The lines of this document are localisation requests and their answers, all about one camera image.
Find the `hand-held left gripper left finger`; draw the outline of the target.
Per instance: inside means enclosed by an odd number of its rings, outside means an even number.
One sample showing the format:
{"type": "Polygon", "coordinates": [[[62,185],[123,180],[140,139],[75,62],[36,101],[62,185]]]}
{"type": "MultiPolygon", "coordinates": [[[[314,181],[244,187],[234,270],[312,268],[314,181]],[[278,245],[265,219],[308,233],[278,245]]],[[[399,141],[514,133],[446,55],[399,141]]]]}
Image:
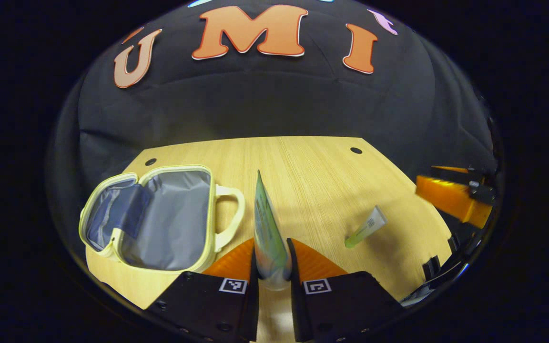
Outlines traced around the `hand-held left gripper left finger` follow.
{"type": "Polygon", "coordinates": [[[183,272],[146,312],[185,343],[256,341],[259,284],[254,240],[233,248],[204,272],[183,272]]]}

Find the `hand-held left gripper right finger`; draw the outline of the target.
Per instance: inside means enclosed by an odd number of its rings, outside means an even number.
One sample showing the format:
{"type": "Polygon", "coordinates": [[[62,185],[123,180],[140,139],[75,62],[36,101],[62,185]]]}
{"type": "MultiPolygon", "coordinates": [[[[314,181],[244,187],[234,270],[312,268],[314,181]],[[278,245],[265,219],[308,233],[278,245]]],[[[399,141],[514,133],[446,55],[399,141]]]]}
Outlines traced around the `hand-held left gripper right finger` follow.
{"type": "Polygon", "coordinates": [[[298,343],[366,343],[403,314],[403,306],[368,272],[346,272],[299,240],[287,243],[298,343]]]}

